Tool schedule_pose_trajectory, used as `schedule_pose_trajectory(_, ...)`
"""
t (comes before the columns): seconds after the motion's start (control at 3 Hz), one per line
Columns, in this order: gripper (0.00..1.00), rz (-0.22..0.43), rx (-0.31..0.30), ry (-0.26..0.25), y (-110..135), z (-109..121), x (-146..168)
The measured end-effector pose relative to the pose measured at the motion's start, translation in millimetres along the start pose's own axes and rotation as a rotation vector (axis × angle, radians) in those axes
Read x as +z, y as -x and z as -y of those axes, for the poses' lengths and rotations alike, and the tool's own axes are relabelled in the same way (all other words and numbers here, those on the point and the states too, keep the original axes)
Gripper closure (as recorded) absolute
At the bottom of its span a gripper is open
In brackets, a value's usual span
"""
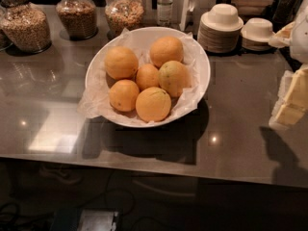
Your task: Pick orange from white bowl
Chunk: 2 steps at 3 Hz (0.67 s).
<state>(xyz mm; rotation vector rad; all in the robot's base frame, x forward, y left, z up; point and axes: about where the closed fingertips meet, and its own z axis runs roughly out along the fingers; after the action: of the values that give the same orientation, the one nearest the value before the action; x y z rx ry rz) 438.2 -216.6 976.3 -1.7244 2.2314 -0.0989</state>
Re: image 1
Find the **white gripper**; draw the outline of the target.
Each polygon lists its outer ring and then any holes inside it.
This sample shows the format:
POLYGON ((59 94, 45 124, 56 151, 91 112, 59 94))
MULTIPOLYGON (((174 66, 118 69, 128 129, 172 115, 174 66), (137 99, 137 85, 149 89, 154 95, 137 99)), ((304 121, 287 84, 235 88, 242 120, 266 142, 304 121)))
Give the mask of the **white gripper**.
POLYGON ((288 129, 308 112, 308 15, 299 16, 271 36, 269 45, 289 47, 291 58, 303 64, 296 72, 285 71, 269 119, 272 129, 288 129))

